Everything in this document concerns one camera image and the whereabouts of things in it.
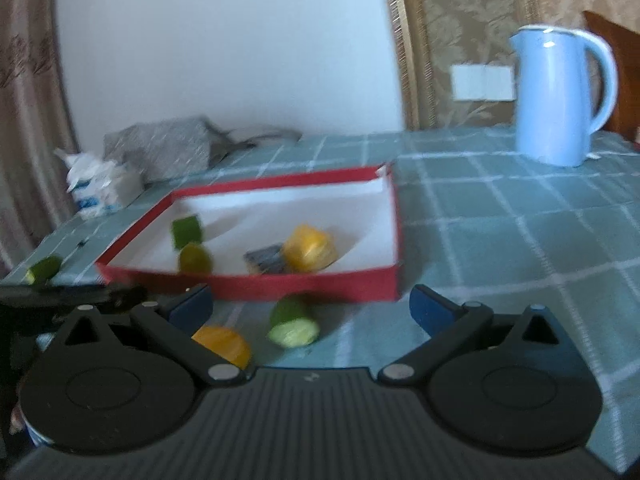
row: gray cloth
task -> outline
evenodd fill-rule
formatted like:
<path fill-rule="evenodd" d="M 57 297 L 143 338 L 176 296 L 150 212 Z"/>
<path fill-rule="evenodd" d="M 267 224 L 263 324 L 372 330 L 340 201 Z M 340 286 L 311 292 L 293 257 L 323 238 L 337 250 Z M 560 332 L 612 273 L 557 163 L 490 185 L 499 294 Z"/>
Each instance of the gray cloth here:
<path fill-rule="evenodd" d="M 296 142 L 292 130 L 257 126 L 225 133 L 203 117 L 134 124 L 104 137 L 104 158 L 129 164 L 145 182 L 213 168 L 229 153 L 271 143 Z"/>

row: light switch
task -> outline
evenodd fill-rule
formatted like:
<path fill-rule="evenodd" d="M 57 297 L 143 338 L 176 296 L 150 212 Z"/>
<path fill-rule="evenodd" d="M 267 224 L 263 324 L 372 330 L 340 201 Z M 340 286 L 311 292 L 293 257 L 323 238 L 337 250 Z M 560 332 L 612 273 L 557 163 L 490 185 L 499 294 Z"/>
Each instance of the light switch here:
<path fill-rule="evenodd" d="M 484 65 L 452 65 L 451 87 L 456 101 L 484 98 Z"/>
<path fill-rule="evenodd" d="M 484 67 L 484 100 L 513 101 L 513 67 L 487 65 Z"/>
<path fill-rule="evenodd" d="M 451 90 L 455 101 L 513 101 L 513 67 L 452 65 Z"/>

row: blue electric kettle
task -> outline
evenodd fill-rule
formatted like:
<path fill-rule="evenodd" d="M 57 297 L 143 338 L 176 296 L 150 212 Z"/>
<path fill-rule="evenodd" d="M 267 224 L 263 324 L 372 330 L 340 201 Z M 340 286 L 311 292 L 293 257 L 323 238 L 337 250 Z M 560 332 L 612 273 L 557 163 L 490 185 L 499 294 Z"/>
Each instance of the blue electric kettle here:
<path fill-rule="evenodd" d="M 520 57 L 516 102 L 516 149 L 555 166 L 579 166 L 591 134 L 609 119 L 618 97 L 618 71 L 611 49 L 584 30 L 526 25 L 511 37 Z M 591 115 L 586 51 L 602 66 L 602 104 Z"/>

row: red box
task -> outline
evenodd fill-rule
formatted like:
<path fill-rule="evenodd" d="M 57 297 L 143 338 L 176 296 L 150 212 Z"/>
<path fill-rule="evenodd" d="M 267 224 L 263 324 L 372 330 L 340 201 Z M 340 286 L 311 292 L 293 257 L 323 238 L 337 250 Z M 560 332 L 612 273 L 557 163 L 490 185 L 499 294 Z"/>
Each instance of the red box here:
<path fill-rule="evenodd" d="M 97 259 L 107 282 L 175 293 L 208 283 L 216 298 L 273 301 L 313 292 L 335 301 L 399 298 L 400 224 L 390 166 L 292 174 L 175 190 Z M 170 223 L 197 214 L 214 274 L 178 274 Z M 282 243 L 296 225 L 329 231 L 340 259 L 309 274 L 249 274 L 246 251 Z"/>

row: metal screw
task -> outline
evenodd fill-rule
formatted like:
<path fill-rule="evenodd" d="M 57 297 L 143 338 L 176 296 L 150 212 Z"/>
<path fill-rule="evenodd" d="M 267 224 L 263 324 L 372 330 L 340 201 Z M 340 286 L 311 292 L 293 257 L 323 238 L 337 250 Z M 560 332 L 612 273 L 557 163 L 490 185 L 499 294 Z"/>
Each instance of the metal screw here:
<path fill-rule="evenodd" d="M 408 379 L 409 377 L 413 377 L 415 374 L 415 370 L 409 365 L 395 363 L 389 366 L 385 366 L 385 368 L 382 370 L 382 373 L 389 379 L 399 381 L 401 379 Z"/>
<path fill-rule="evenodd" d="M 216 381 L 228 381 L 240 374 L 240 368 L 230 364 L 213 365 L 209 368 L 209 377 Z"/>

